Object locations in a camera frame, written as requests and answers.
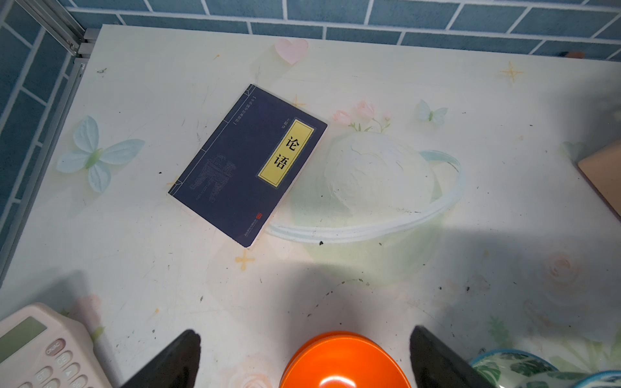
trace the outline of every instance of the navy blue book cover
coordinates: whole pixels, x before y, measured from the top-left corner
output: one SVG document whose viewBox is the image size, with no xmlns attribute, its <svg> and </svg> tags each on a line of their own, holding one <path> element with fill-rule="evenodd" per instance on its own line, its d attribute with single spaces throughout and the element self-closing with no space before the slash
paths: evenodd
<svg viewBox="0 0 621 388">
<path fill-rule="evenodd" d="M 251 84 L 168 193 L 247 248 L 327 126 Z"/>
</svg>

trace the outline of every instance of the calculator display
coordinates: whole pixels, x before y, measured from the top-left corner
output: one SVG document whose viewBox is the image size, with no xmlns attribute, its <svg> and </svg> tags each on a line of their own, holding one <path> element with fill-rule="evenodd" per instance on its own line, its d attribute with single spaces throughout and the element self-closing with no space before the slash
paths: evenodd
<svg viewBox="0 0 621 388">
<path fill-rule="evenodd" d="M 8 333 L 0 337 L 0 363 L 11 357 L 13 353 L 20 350 L 37 335 L 43 333 L 45 329 L 47 327 L 33 317 L 24 319 L 10 329 Z"/>
</svg>

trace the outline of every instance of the metal frame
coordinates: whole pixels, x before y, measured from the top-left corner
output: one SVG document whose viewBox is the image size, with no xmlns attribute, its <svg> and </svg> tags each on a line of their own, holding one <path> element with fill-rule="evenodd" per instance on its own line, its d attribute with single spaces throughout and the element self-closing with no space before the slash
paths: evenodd
<svg viewBox="0 0 621 388">
<path fill-rule="evenodd" d="M 73 56 L 84 41 L 84 28 L 57 0 L 15 0 Z"/>
<path fill-rule="evenodd" d="M 21 236 L 24 226 L 26 225 L 26 220 L 28 219 L 28 215 L 32 209 L 32 205 L 35 197 L 37 196 L 37 192 L 39 191 L 39 187 L 41 186 L 41 182 L 43 181 L 43 176 L 47 170 L 47 166 L 50 164 L 52 151 L 58 142 L 58 137 L 63 129 L 63 125 L 65 124 L 65 119 L 69 113 L 69 108 L 71 107 L 73 98 L 78 91 L 78 86 L 82 80 L 82 75 L 84 74 L 84 69 L 86 69 L 87 62 L 88 59 L 77 58 L 75 60 L 75 65 L 69 75 L 69 80 L 67 81 L 65 90 L 58 101 L 58 107 L 52 117 L 52 121 L 50 122 L 50 129 L 45 137 L 45 141 L 41 147 L 41 152 L 32 170 L 32 175 L 26 185 L 24 196 L 19 207 L 17 208 L 15 218 L 11 223 L 9 234 L 4 242 L 4 246 L 2 247 L 2 250 L 0 250 L 0 287 L 2 286 L 2 282 L 4 281 L 6 273 L 9 269 L 9 264 L 11 263 L 11 259 L 15 253 L 15 249 L 17 248 L 19 237 Z"/>
</svg>

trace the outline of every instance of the book spine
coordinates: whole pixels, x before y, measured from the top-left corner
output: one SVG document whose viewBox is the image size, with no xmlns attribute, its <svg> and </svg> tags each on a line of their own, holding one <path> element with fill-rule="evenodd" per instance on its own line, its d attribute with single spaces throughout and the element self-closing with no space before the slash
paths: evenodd
<svg viewBox="0 0 621 388">
<path fill-rule="evenodd" d="M 198 163 L 205 156 L 207 151 L 209 151 L 209 148 L 214 144 L 214 142 L 218 139 L 218 137 L 220 137 L 220 134 L 226 129 L 229 123 L 233 121 L 233 119 L 237 115 L 237 112 L 246 103 L 246 100 L 250 98 L 250 96 L 252 95 L 252 92 L 255 91 L 255 89 L 256 89 L 256 86 L 253 84 L 250 84 L 246 88 L 246 91 L 242 94 L 241 97 L 239 97 L 239 100 L 237 100 L 235 105 L 233 105 L 233 108 L 231 108 L 229 113 L 227 113 L 227 115 L 224 117 L 224 120 L 222 120 L 220 125 L 218 125 L 218 127 L 215 129 L 214 133 L 211 134 L 211 136 L 207 139 L 205 144 L 203 144 L 201 149 L 196 153 L 196 156 L 194 157 L 194 159 L 192 159 L 192 162 L 190 162 L 190 164 L 185 169 L 185 171 L 183 171 L 183 174 L 179 176 L 179 178 L 177 179 L 173 187 L 170 188 L 170 190 L 168 191 L 170 195 L 172 195 L 173 197 L 175 196 L 177 191 L 185 183 L 188 176 L 194 171 L 194 168 L 196 167 L 196 165 L 198 165 Z"/>
</svg>

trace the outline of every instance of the desk surface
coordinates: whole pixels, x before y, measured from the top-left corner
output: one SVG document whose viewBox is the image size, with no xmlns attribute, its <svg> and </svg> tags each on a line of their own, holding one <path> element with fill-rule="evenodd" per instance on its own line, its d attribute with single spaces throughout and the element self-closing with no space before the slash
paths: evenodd
<svg viewBox="0 0 621 388">
<path fill-rule="evenodd" d="M 82 321 L 115 386 L 186 328 L 197 386 L 276 387 L 329 330 L 368 336 L 412 380 L 416 324 L 465 358 L 515 347 L 621 368 L 621 225 L 571 160 L 621 135 L 621 63 L 310 40 L 289 66 L 275 41 L 104 26 L 0 316 L 39 300 Z M 250 83 L 330 126 L 244 250 L 167 191 Z M 448 108 L 443 125 L 416 118 L 421 99 Z M 392 113 L 384 133 L 331 120 L 360 100 Z M 100 147 L 145 141 L 103 194 L 55 169 L 87 115 Z"/>
</svg>

